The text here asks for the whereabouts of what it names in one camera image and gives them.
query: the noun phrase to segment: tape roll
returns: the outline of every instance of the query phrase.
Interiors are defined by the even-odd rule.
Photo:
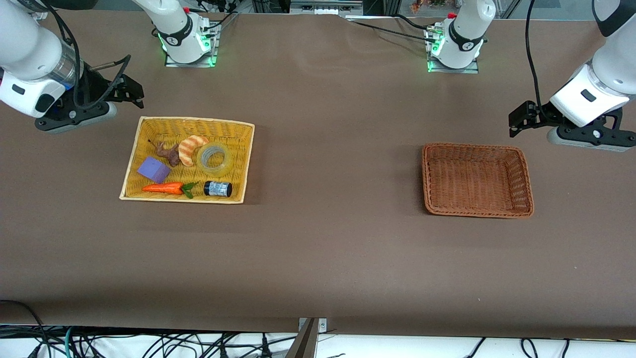
[[[218,166],[208,166],[210,158],[216,153],[223,154],[223,162]],[[210,174],[214,178],[220,178],[232,170],[232,167],[234,166],[234,157],[230,149],[224,144],[208,143],[199,148],[197,165],[201,168],[201,170]]]

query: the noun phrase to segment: basket rim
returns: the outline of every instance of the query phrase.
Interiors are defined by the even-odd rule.
[[[517,154],[521,166],[523,168],[524,184],[528,191],[528,210],[523,213],[488,213],[486,210],[440,210],[433,206],[431,202],[431,172],[429,168],[429,152],[430,149],[439,147],[463,147],[463,148],[480,148],[480,149],[505,149]],[[462,217],[488,217],[488,218],[529,218],[534,214],[534,197],[532,195],[532,185],[530,182],[530,173],[528,162],[525,154],[519,147],[513,145],[482,145],[468,143],[451,143],[451,142],[431,142],[426,143],[422,147],[422,178],[424,182],[424,205],[426,210],[435,215],[451,215]]]
[[[247,125],[252,128],[252,134],[249,138],[249,145],[247,149],[247,164],[245,165],[245,180],[243,181],[243,194],[241,195],[239,200],[236,201],[213,201],[213,200],[183,200],[183,199],[153,199],[153,198],[143,198],[143,197],[130,197],[126,196],[126,186],[128,184],[128,176],[130,175],[130,168],[132,167],[132,162],[135,158],[135,151],[137,150],[137,142],[139,141],[139,133],[141,132],[141,124],[145,120],[165,120],[165,119],[177,119],[177,120],[202,120],[206,122],[224,122],[224,123],[233,123],[233,124],[241,124]],[[135,141],[132,144],[132,150],[130,151],[130,159],[128,160],[128,167],[126,168],[126,175],[123,180],[123,185],[121,186],[120,192],[120,200],[130,200],[130,201],[159,201],[159,202],[170,202],[170,203],[202,203],[202,204],[242,204],[245,201],[245,191],[247,190],[247,174],[249,172],[249,163],[252,159],[252,144],[254,143],[254,130],[256,126],[252,123],[247,122],[239,122],[237,120],[228,120],[228,119],[218,119],[218,118],[198,118],[198,117],[150,117],[150,116],[140,116],[139,122],[137,123],[137,130],[135,132]]]

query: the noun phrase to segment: table surface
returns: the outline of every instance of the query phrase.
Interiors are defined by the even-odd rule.
[[[62,14],[88,63],[132,54],[146,108],[49,135],[0,106],[0,296],[46,324],[636,336],[636,154],[508,138],[534,95],[522,21],[492,24],[479,75],[450,75],[427,73],[421,42],[331,15],[241,15],[214,69],[174,69],[141,12]],[[531,32],[544,101],[603,43],[592,22]],[[256,124],[245,203],[120,201],[141,115]],[[519,146],[534,216],[428,214],[432,141]]]

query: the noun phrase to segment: teal cable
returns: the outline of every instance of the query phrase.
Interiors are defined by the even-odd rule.
[[[71,329],[73,329],[73,327],[69,327],[69,330],[66,331],[66,336],[64,337],[64,351],[66,351],[66,358],[71,358],[71,350],[69,349],[69,340],[71,339]]]

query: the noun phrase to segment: brown toy animal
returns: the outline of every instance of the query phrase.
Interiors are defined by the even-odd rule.
[[[177,151],[177,147],[179,143],[172,146],[170,149],[164,149],[163,145],[165,142],[159,142],[159,144],[154,144],[152,141],[148,140],[150,144],[155,147],[157,156],[161,158],[166,158],[170,162],[170,166],[177,166],[181,160],[179,159],[179,152]]]

